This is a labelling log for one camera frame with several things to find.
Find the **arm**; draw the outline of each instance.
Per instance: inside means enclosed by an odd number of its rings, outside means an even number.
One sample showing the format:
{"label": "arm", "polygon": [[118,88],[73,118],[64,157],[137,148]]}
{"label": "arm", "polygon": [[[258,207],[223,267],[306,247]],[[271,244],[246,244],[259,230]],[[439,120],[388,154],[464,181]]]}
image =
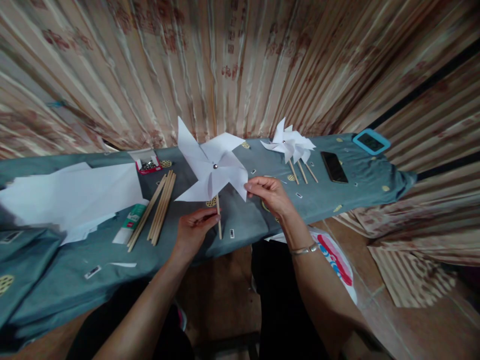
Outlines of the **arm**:
{"label": "arm", "polygon": [[[254,177],[245,188],[251,198],[262,198],[279,219],[290,250],[313,245],[307,225],[295,210],[279,180]],[[293,256],[293,267],[301,298],[330,357],[337,359],[352,331],[369,331],[366,321],[320,251]]]}
{"label": "arm", "polygon": [[172,300],[207,231],[220,220],[217,209],[182,216],[168,261],[156,273],[120,325],[95,355],[100,359],[150,359]]}

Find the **silver bracelet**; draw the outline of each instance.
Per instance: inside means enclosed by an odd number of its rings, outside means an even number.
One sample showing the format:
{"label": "silver bracelet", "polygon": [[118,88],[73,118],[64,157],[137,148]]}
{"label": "silver bracelet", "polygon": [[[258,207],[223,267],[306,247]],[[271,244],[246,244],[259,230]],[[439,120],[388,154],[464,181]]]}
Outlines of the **silver bracelet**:
{"label": "silver bracelet", "polygon": [[292,250],[290,251],[290,254],[298,256],[298,255],[316,252],[318,249],[320,249],[320,244],[316,242],[309,247],[304,247],[298,250]]}

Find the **woman's right hand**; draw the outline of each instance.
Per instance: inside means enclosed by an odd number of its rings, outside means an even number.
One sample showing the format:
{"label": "woman's right hand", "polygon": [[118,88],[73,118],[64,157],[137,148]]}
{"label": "woman's right hand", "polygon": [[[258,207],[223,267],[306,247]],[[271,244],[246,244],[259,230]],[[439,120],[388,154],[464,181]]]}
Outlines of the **woman's right hand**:
{"label": "woman's right hand", "polygon": [[296,213],[295,207],[284,190],[280,180],[274,177],[257,176],[248,180],[244,185],[248,197],[260,197],[270,212],[279,219]]}

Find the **hand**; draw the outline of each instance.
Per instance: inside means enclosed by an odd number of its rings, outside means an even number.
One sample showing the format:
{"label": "hand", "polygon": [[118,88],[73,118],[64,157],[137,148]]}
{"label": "hand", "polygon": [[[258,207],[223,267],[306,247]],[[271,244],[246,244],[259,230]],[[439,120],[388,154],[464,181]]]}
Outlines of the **hand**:
{"label": "hand", "polygon": [[220,221],[216,208],[199,209],[178,221],[178,234],[172,256],[191,262],[202,246],[207,231]]}
{"label": "hand", "polygon": [[296,212],[282,183],[274,177],[257,176],[248,180],[244,187],[249,198],[259,196],[276,218],[282,219]]}

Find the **wooden stick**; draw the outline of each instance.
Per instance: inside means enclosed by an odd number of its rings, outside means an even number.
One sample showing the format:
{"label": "wooden stick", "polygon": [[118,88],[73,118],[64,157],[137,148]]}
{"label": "wooden stick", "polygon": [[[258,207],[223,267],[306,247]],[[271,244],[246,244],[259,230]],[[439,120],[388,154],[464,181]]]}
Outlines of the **wooden stick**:
{"label": "wooden stick", "polygon": [[307,178],[305,177],[304,169],[302,168],[302,164],[300,163],[300,160],[298,160],[298,167],[300,168],[301,174],[303,175],[303,180],[305,180],[305,184],[308,184],[309,182],[307,181]]}
{"label": "wooden stick", "polygon": [[135,242],[137,241],[140,233],[142,232],[142,229],[144,228],[145,223],[147,222],[147,218],[150,215],[150,211],[152,211],[152,208],[154,207],[155,202],[157,201],[157,198],[160,195],[160,192],[162,191],[165,181],[167,179],[167,174],[163,175],[161,178],[160,183],[158,184],[155,193],[153,193],[153,196],[151,197],[151,200],[148,202],[148,205],[146,206],[145,212],[143,213],[143,216],[141,217],[140,221],[138,222],[138,225],[133,232],[133,234],[130,236],[130,239],[128,240],[127,246],[130,247],[132,243],[135,245]]}
{"label": "wooden stick", "polygon": [[175,178],[176,178],[176,175],[173,174],[171,176],[170,182],[168,183],[168,186],[165,187],[165,194],[164,194],[165,196],[160,199],[161,208],[160,208],[160,212],[159,212],[158,218],[156,220],[156,224],[155,224],[155,229],[153,231],[152,238],[151,238],[151,244],[153,246],[157,245],[158,237],[160,235],[160,231],[161,231],[162,225],[163,225],[163,218],[165,217],[165,213],[167,212],[167,206],[168,206],[168,203],[170,201],[171,191],[169,191],[169,190],[171,189],[171,187],[172,187],[171,185],[175,181]]}
{"label": "wooden stick", "polygon": [[308,169],[308,171],[310,172],[310,174],[313,176],[313,178],[315,179],[315,181],[318,183],[319,181],[317,180],[317,178],[315,177],[314,175],[314,172],[312,171],[312,169],[310,169],[310,166],[305,162],[304,163],[306,168]]}
{"label": "wooden stick", "polygon": [[154,234],[154,231],[155,231],[155,227],[157,225],[157,220],[159,218],[159,215],[160,215],[160,208],[161,208],[161,204],[162,204],[162,199],[165,197],[165,192],[167,190],[167,187],[169,185],[169,182],[170,180],[172,179],[172,173],[173,171],[170,170],[168,172],[168,175],[166,176],[166,181],[165,181],[165,186],[164,186],[164,190],[163,192],[161,193],[161,197],[160,197],[160,200],[158,201],[158,205],[156,206],[156,211],[155,211],[155,216],[153,217],[153,221],[151,222],[151,226],[150,226],[150,231],[148,232],[148,236],[147,236],[147,240],[149,241],[152,237],[153,237],[153,234]]}
{"label": "wooden stick", "polygon": [[292,165],[292,160],[288,160],[288,163],[290,164],[291,172],[293,173],[293,176],[295,177],[295,181],[297,185],[300,185],[299,180],[297,179],[297,174],[295,173],[294,166]]}
{"label": "wooden stick", "polygon": [[[216,213],[220,214],[220,200],[219,200],[219,195],[216,195]],[[218,237],[220,237],[220,240],[222,240],[222,224],[220,221],[218,222]]]}
{"label": "wooden stick", "polygon": [[169,186],[168,191],[167,191],[167,198],[164,202],[163,213],[161,215],[160,224],[158,225],[155,236],[152,239],[153,246],[157,246],[157,243],[159,242],[160,231],[162,230],[162,226],[164,225],[165,216],[167,215],[167,209],[169,208],[170,198],[172,197],[172,191],[174,190],[176,178],[177,178],[177,175],[174,173],[173,177],[172,177],[172,180],[170,182],[170,186]]}

